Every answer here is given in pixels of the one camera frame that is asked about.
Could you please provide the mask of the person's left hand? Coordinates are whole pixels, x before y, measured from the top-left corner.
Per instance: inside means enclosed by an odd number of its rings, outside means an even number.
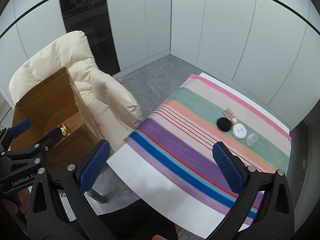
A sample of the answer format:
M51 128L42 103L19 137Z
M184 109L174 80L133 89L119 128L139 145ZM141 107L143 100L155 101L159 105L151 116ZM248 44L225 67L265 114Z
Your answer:
M24 218L28 218L28 205L30 199L30 192L28 189L24 189L17 193L15 200L12 202L7 199L3 199L2 203L6 207L11 217L16 216L19 212L24 215Z

